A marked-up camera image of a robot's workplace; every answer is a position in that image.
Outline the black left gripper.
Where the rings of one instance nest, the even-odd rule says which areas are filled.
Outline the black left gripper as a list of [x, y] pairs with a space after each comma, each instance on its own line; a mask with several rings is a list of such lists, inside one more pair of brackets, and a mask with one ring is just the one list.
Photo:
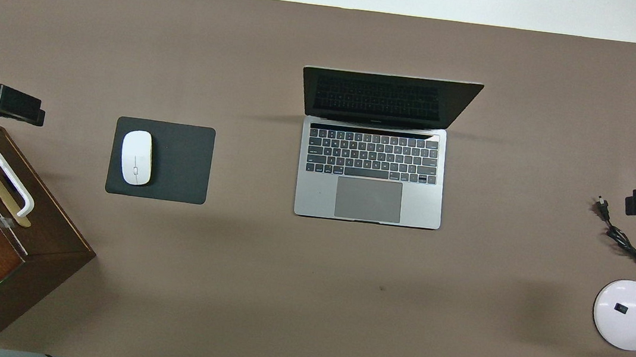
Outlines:
[[36, 127], [44, 126], [45, 111], [42, 101], [13, 87], [0, 84], [0, 116]]

